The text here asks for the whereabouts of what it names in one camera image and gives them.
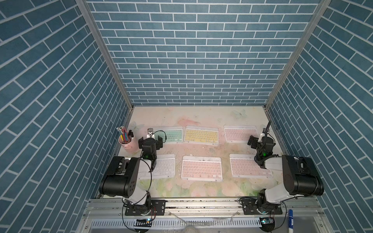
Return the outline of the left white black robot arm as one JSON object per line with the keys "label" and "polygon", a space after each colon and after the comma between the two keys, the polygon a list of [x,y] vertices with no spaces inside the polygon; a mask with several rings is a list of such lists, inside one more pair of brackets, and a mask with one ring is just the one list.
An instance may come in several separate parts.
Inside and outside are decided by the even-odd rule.
{"label": "left white black robot arm", "polygon": [[167,137],[141,138],[124,143],[125,149],[141,150],[140,157],[127,159],[114,156],[99,185],[99,192],[110,197],[122,197],[124,204],[137,209],[150,210],[151,195],[147,190],[137,186],[140,167],[145,166],[145,171],[152,175],[157,164],[157,151],[163,147]]}

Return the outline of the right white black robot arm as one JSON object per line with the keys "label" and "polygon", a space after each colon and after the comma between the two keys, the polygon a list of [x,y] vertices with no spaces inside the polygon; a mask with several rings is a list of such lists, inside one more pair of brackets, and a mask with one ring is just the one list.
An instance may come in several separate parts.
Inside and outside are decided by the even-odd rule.
{"label": "right white black robot arm", "polygon": [[273,154],[275,140],[265,134],[250,136],[248,145],[256,150],[254,161],[261,169],[283,175],[282,183],[259,192],[257,208],[278,207],[287,200],[324,193],[324,184],[311,158]]}

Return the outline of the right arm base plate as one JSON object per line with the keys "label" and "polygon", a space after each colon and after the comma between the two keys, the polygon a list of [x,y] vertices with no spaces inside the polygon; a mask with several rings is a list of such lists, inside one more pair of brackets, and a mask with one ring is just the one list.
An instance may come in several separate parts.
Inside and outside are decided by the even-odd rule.
{"label": "right arm base plate", "polygon": [[281,215],[280,204],[268,203],[266,200],[243,197],[238,199],[244,215]]}

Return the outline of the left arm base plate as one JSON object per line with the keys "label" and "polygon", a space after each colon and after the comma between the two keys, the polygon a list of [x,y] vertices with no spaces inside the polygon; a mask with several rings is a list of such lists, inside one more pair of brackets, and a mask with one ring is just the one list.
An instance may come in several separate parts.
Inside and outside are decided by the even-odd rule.
{"label": "left arm base plate", "polygon": [[166,209],[165,200],[146,201],[143,205],[128,204],[124,210],[125,216],[163,216]]}

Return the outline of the pink keyboard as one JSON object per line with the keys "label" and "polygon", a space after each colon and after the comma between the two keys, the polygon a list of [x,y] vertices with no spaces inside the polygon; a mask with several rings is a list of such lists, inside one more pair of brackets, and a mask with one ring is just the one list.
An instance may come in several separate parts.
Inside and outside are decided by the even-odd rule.
{"label": "pink keyboard", "polygon": [[262,169],[255,161],[254,155],[229,154],[232,177],[271,179],[270,170]]}
{"label": "pink keyboard", "polygon": [[181,179],[189,181],[222,182],[221,158],[183,156]]}
{"label": "pink keyboard", "polygon": [[255,126],[225,125],[224,135],[228,143],[247,143],[250,136],[258,137]]}

